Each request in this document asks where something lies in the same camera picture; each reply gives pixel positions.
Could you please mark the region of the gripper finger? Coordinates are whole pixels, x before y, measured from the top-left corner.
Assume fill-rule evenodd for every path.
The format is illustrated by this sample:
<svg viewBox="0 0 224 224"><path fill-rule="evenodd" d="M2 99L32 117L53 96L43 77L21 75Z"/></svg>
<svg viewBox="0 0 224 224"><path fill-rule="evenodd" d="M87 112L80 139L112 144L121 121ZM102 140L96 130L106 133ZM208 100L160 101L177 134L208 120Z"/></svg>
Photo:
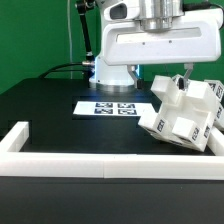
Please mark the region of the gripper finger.
<svg viewBox="0 0 224 224"><path fill-rule="evenodd" d="M184 78L185 89L186 89L187 88L188 79L189 79L189 77L190 77L190 75L191 75L191 73L192 73L192 71L194 69L194 64L193 63L185 63L184 64L184 68L185 68L186 72L185 72L183 78Z"/></svg>
<svg viewBox="0 0 224 224"><path fill-rule="evenodd" d="M127 70L128 70L129 75L131 76L131 78L134 81L134 87L136 89L142 89L144 81L143 81L142 77L140 76L139 66L138 65L128 65Z"/></svg>

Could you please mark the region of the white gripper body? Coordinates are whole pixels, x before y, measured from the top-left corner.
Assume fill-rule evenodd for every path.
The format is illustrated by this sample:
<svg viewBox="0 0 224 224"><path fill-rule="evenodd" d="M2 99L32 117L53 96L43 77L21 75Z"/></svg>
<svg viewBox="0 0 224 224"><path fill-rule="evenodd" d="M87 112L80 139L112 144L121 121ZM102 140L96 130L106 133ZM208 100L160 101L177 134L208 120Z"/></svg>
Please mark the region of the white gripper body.
<svg viewBox="0 0 224 224"><path fill-rule="evenodd" d="M121 0L101 8L100 57L111 66L215 61L220 8L186 11L177 0Z"/></svg>

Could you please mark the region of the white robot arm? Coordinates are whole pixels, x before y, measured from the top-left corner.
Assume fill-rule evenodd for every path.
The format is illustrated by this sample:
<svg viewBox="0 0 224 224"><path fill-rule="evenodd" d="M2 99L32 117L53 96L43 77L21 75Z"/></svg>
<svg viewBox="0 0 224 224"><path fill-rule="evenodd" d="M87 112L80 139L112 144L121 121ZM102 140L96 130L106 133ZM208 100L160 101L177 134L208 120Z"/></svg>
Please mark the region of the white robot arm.
<svg viewBox="0 0 224 224"><path fill-rule="evenodd" d="M183 63L188 71L197 62L221 55L220 30L224 7L183 0L78 0L86 59L91 66L89 85L108 91L128 91L141 85L138 67ZM101 50L91 50L87 11L98 8Z"/></svg>

